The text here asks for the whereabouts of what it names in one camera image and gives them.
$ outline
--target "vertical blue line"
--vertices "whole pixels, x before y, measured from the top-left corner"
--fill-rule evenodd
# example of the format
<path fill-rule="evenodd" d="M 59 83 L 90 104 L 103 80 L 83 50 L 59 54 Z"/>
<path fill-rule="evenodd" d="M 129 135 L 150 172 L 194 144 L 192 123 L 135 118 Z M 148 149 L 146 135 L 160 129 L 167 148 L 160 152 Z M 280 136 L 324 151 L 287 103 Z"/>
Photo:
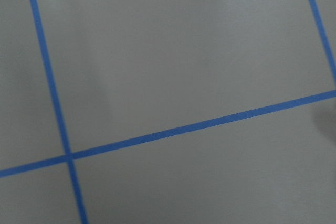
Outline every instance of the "vertical blue line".
<path fill-rule="evenodd" d="M 324 29 L 324 25 L 323 25 L 323 21 L 319 12 L 319 8 L 317 6 L 316 0 L 308 0 L 310 7 L 311 7 L 311 11 L 313 12 L 314 15 L 314 19 L 315 19 L 315 23 L 317 26 L 317 29 L 319 31 L 320 34 L 320 38 L 323 44 L 323 48 L 324 48 L 324 52 L 327 55 L 327 59 L 328 59 L 328 63 L 334 78 L 334 82 L 336 84 L 336 65 L 335 65 L 335 60 L 333 57 L 333 53 L 328 41 L 328 37 L 327 37 L 327 33 Z"/>
<path fill-rule="evenodd" d="M 65 127 L 65 122 L 61 110 L 61 105 L 58 99 L 58 94 L 57 94 L 57 89 L 56 89 L 56 83 L 54 79 L 54 74 L 53 74 L 53 69 L 51 68 L 51 63 L 50 63 L 50 58 L 49 58 L 49 53 L 48 53 L 48 48 L 47 48 L 47 43 L 43 31 L 43 26 L 42 26 L 42 21 L 41 21 L 41 16 L 40 12 L 38 9 L 38 4 L 37 0 L 30 0 L 30 5 L 31 5 L 31 10 L 33 12 L 33 18 L 35 22 L 35 28 L 36 28 L 36 33 L 38 37 L 38 42 L 40 45 L 40 51 L 42 54 L 42 59 L 43 59 L 43 64 L 45 68 L 45 73 L 47 77 L 47 82 L 49 85 L 49 91 L 51 95 L 51 100 L 52 104 L 54 106 L 54 111 L 55 111 L 55 116 L 57 119 L 57 124 L 58 124 L 58 130 L 61 136 L 62 140 L 62 145 L 64 152 L 67 156 L 67 164 L 69 168 L 69 174 L 72 182 L 72 188 L 73 192 L 75 194 L 76 198 L 76 203 L 79 211 L 79 216 L 81 218 L 82 224 L 88 224 L 88 219 L 85 211 L 85 207 L 83 204 L 83 198 L 82 198 L 82 193 L 80 190 L 79 182 L 78 182 L 78 177 L 77 177 L 77 172 L 74 164 L 74 160 L 71 155 L 71 148 L 70 148 L 70 143 L 68 140 L 68 135 L 67 135 L 67 130 Z"/>

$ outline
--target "blue stripe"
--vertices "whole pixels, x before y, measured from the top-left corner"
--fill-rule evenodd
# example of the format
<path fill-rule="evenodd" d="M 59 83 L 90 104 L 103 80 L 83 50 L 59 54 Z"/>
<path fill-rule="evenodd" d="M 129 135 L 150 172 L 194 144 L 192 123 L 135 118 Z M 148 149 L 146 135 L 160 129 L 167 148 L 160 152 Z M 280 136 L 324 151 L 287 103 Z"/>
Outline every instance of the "blue stripe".
<path fill-rule="evenodd" d="M 36 170 L 36 169 L 40 169 L 40 168 L 44 168 L 44 167 L 48 167 L 52 165 L 57 165 L 57 164 L 66 162 L 67 159 L 68 159 L 67 156 L 59 156 L 59 157 L 53 157 L 53 158 L 37 161 L 37 162 L 26 164 L 26 165 L 16 166 L 16 167 L 5 169 L 5 170 L 0 170 L 0 178 L 16 175 L 20 173 L 25 173 L 30 170 Z"/>
<path fill-rule="evenodd" d="M 326 100 L 326 99 L 330 99 L 334 97 L 336 97 L 336 90 L 321 93 L 321 94 L 315 94 L 309 97 L 304 97 L 304 98 L 300 98 L 300 99 L 296 99 L 296 100 L 292 100 L 288 102 L 283 102 L 283 103 L 279 103 L 279 104 L 275 104 L 271 106 L 266 106 L 263 108 L 258 108 L 254 110 L 232 114 L 232 115 L 227 115 L 221 118 L 215 118 L 215 119 L 211 119 L 211 120 L 207 120 L 207 121 L 203 121 L 199 123 L 189 124 L 186 126 L 177 127 L 177 128 L 173 128 L 173 129 L 166 130 L 166 131 L 160 131 L 160 132 L 156 132 L 156 133 L 145 135 L 145 136 L 139 136 L 139 137 L 127 139 L 127 140 L 112 143 L 112 144 L 98 146 L 98 147 L 87 149 L 84 151 L 75 152 L 73 153 L 73 158 L 79 159 L 79 158 L 84 158 L 88 156 L 98 155 L 104 152 L 115 151 L 118 149 L 133 146 L 133 145 L 147 143 L 147 142 L 163 139 L 163 138 L 170 137 L 170 136 L 184 134 L 187 132 L 198 131 L 198 130 L 218 126 L 218 125 L 225 124 L 225 123 L 240 121 L 243 119 L 252 118 L 254 116 L 259 116 L 259 115 L 273 113 L 273 112 L 277 112 L 281 110 L 286 110 L 289 108 L 294 108 L 297 106 L 301 106 L 301 105 L 305 105 L 305 104 L 309 104 L 313 102 L 318 102 L 318 101 L 322 101 L 322 100 Z"/>
<path fill-rule="evenodd" d="M 313 12 L 314 15 L 314 19 L 315 19 L 315 23 L 317 26 L 317 29 L 319 31 L 320 34 L 320 38 L 323 44 L 323 48 L 324 48 L 324 52 L 327 55 L 327 59 L 328 59 L 328 63 L 329 63 L 329 67 L 331 69 L 333 78 L 334 78 L 334 82 L 336 84 L 336 65 L 335 65 L 335 60 L 333 57 L 333 53 L 328 41 L 328 37 L 327 37 L 327 33 L 324 29 L 324 25 L 323 25 L 323 21 L 319 12 L 319 8 L 317 6 L 316 0 L 309 0 L 309 4 L 311 7 L 311 11 Z"/>
<path fill-rule="evenodd" d="M 63 118 L 63 114 L 62 114 L 62 110 L 61 110 L 61 105 L 60 105 L 60 102 L 59 102 L 59 99 L 58 99 L 58 94 L 57 94 L 53 69 L 51 68 L 47 43 L 46 43 L 44 31 L 43 31 L 43 26 L 42 26 L 40 12 L 39 12 L 39 9 L 38 9 L 37 0 L 30 0 L 30 5 L 31 5 L 31 10 L 33 12 L 33 17 L 34 17 L 34 22 L 35 22 L 35 27 L 36 27 L 36 33 L 37 33 L 38 42 L 39 42 L 39 45 L 40 45 L 40 51 L 41 51 L 41 54 L 42 54 L 42 59 L 43 59 L 43 64 L 44 64 L 46 76 L 47 76 L 47 81 L 48 81 L 48 85 L 49 85 L 51 100 L 52 100 L 52 104 L 54 106 L 55 116 L 56 116 L 56 119 L 57 119 L 58 130 L 59 130 L 59 133 L 60 133 L 60 136 L 61 136 L 63 149 L 65 151 L 65 154 L 68 156 L 67 163 L 68 163 L 69 173 L 70 173 L 70 177 L 71 177 L 72 187 L 73 187 L 73 190 L 74 190 L 74 193 L 75 193 L 75 198 L 76 198 L 76 202 L 77 202 L 79 215 L 80 215 L 82 223 L 87 224 L 88 223 L 87 215 L 86 215 L 83 200 L 82 200 L 82 193 L 81 193 L 79 183 L 78 183 L 78 178 L 77 178 L 77 174 L 76 174 L 74 160 L 71 157 L 71 148 L 70 148 L 68 135 L 67 135 L 67 130 L 66 130 L 66 127 L 65 127 L 65 122 L 64 122 L 64 118 Z"/>

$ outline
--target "blue grid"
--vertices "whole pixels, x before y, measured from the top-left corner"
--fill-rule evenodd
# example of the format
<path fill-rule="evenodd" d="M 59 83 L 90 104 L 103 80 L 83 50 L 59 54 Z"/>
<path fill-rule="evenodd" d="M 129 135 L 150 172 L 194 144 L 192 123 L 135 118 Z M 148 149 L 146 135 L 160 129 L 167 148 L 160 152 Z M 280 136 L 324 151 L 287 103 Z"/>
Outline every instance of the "blue grid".
<path fill-rule="evenodd" d="M 326 31 L 324 29 L 324 25 L 322 22 L 322 18 L 321 18 L 316 0 L 308 0 L 308 1 L 310 4 L 312 13 L 313 13 L 315 22 L 316 22 L 316 26 L 317 26 L 317 29 L 320 35 L 320 39 L 323 44 L 324 52 L 327 56 L 327 60 L 329 63 L 331 73 L 333 75 L 334 82 L 336 84 L 335 60 L 334 60 L 333 53 L 332 53 L 332 50 L 331 50 L 331 47 L 328 41 Z M 47 82 L 49 86 L 52 104 L 54 106 L 54 112 L 55 112 L 55 116 L 57 119 L 58 130 L 61 136 L 61 141 L 62 141 L 65 155 L 0 170 L 0 178 L 28 172 L 30 170 L 40 169 L 43 167 L 53 166 L 53 165 L 57 165 L 61 163 L 67 163 L 68 169 L 69 169 L 69 175 L 70 175 L 71 182 L 72 182 L 72 187 L 74 190 L 73 192 L 74 192 L 75 199 L 77 202 L 78 212 L 79 212 L 79 216 L 80 216 L 82 224 L 88 224 L 89 222 L 88 222 L 86 210 L 83 204 L 83 198 L 82 198 L 82 194 L 80 190 L 80 185 L 79 185 L 79 180 L 77 177 L 74 160 L 93 156 L 93 155 L 99 155 L 105 152 L 110 152 L 110 151 L 118 150 L 121 148 L 130 147 L 133 145 L 138 145 L 138 144 L 142 144 L 146 142 L 160 140 L 163 138 L 180 135 L 180 134 L 184 134 L 187 132 L 198 131 L 201 129 L 206 129 L 209 127 L 214 127 L 214 126 L 218 126 L 218 125 L 222 125 L 222 124 L 226 124 L 230 122 L 240 121 L 240 120 L 252 118 L 255 116 L 260 116 L 260 115 L 273 113 L 273 112 L 277 112 L 281 110 L 295 108 L 298 106 L 302 106 L 302 105 L 306 105 L 306 104 L 323 101 L 326 99 L 331 99 L 331 98 L 336 97 L 336 90 L 332 90 L 332 91 L 319 93 L 319 94 L 311 95 L 311 96 L 300 98 L 300 99 L 295 99 L 295 100 L 291 100 L 291 101 L 287 101 L 283 103 L 274 104 L 271 106 L 248 110 L 245 112 L 231 114 L 231 115 L 223 116 L 220 118 L 215 118 L 215 119 L 198 122 L 194 124 L 189 124 L 189 125 L 185 125 L 181 127 L 176 127 L 170 130 L 165 130 L 165 131 L 156 132 L 156 133 L 152 133 L 152 134 L 148 134 L 144 136 L 130 138 L 124 141 L 119 141 L 119 142 L 112 143 L 112 144 L 98 146 L 98 147 L 90 148 L 90 149 L 83 150 L 83 151 L 72 152 L 70 143 L 68 140 L 68 136 L 67 136 L 67 130 L 66 130 L 64 118 L 62 115 L 61 105 L 60 105 L 58 94 L 57 94 L 56 83 L 55 83 L 55 79 L 53 75 L 53 69 L 51 67 L 51 63 L 49 59 L 47 43 L 46 43 L 45 36 L 44 36 L 44 31 L 43 31 L 41 17 L 40 17 L 40 13 L 38 9 L 37 0 L 30 0 L 30 5 L 31 5 L 32 12 L 33 12 L 33 18 L 35 22 L 40 51 L 41 51 L 41 55 L 43 58 L 46 78 L 47 78 Z"/>

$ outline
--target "gray floor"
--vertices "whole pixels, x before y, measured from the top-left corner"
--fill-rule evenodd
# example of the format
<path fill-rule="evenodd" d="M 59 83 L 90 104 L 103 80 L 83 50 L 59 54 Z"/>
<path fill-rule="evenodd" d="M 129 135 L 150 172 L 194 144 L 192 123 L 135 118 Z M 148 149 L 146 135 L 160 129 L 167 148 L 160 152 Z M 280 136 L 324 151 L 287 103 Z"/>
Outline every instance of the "gray floor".
<path fill-rule="evenodd" d="M 317 0 L 336 50 L 335 0 Z M 308 0 L 38 0 L 73 151 L 334 90 Z M 0 169 L 60 156 L 29 0 L 0 0 Z M 90 223 L 333 223 L 333 99 L 76 161 Z M 1 223 L 80 223 L 67 167 Z"/>

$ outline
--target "gray surface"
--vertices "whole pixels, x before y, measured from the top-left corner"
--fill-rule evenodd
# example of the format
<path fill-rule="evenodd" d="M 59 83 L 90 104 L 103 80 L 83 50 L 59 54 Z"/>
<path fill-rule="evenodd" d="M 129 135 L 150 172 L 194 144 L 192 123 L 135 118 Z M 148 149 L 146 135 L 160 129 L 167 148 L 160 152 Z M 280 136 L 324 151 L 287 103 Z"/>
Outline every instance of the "gray surface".
<path fill-rule="evenodd" d="M 63 153 L 29 0 L 0 0 L 0 169 Z"/>
<path fill-rule="evenodd" d="M 3 224 L 80 224 L 65 164 L 0 179 Z"/>
<path fill-rule="evenodd" d="M 76 161 L 91 223 L 335 223 L 335 122 L 320 102 Z"/>
<path fill-rule="evenodd" d="M 307 0 L 39 0 L 74 150 L 329 91 Z"/>
<path fill-rule="evenodd" d="M 307 0 L 38 0 L 73 149 L 334 89 Z M 317 0 L 336 47 L 334 0 Z M 63 154 L 28 0 L 0 0 L 0 169 Z M 76 161 L 90 224 L 336 222 L 334 99 Z M 65 164 L 0 223 L 79 223 Z"/>

